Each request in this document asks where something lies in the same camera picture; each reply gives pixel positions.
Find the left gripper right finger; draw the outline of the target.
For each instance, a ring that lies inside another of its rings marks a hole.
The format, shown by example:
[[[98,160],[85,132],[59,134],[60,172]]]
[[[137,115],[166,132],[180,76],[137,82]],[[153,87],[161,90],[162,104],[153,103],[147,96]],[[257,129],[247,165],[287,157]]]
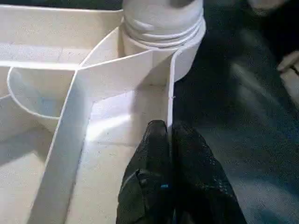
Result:
[[[234,190],[205,139],[186,123],[172,127],[177,205],[193,224],[244,224]]]

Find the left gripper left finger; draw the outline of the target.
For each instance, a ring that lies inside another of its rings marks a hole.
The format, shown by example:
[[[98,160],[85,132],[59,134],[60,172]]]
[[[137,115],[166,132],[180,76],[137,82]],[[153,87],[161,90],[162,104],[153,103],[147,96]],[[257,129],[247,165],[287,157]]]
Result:
[[[167,127],[148,123],[118,194],[116,223],[169,224],[173,214],[172,166]]]

